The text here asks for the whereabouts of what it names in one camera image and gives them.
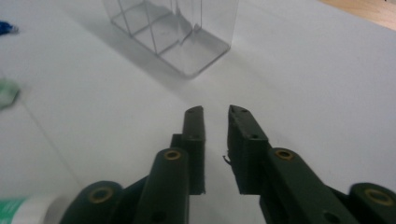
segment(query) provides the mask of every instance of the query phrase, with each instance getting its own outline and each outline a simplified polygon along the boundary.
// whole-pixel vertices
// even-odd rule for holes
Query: white table
[[[126,187],[202,105],[207,194],[191,197],[191,223],[264,223],[221,157],[230,104],[325,184],[396,190],[394,31],[313,0],[242,0],[232,50],[186,79],[118,35],[100,0],[2,0],[0,20],[21,29],[0,37],[2,76],[21,85],[0,112],[1,197]]]

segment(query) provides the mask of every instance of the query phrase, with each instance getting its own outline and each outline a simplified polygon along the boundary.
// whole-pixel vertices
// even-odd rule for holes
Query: brass screw
[[[367,198],[375,203],[379,203],[385,206],[394,205],[394,201],[392,200],[392,198],[390,198],[388,194],[382,192],[381,190],[366,189],[364,193],[366,194]]]
[[[113,189],[110,187],[101,187],[91,191],[89,200],[91,203],[103,203],[113,196]]]
[[[174,161],[174,160],[179,159],[181,157],[181,154],[180,154],[180,152],[178,152],[176,150],[169,150],[169,151],[165,152],[165,154],[163,156],[169,161]]]
[[[284,149],[279,149],[275,152],[275,154],[282,160],[284,161],[291,161],[294,158],[294,155]]]

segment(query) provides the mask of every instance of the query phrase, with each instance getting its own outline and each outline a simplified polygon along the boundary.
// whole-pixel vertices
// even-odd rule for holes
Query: clear plastic container
[[[238,0],[104,0],[111,22],[186,76],[231,47]]]

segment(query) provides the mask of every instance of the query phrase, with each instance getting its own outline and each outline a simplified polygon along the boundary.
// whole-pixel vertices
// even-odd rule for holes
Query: wooden floor
[[[396,0],[320,0],[396,31]]]

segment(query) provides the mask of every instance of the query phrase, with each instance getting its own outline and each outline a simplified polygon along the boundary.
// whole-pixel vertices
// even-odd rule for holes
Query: blue object
[[[9,24],[6,21],[0,21],[0,35],[15,34],[18,32],[18,27]]]

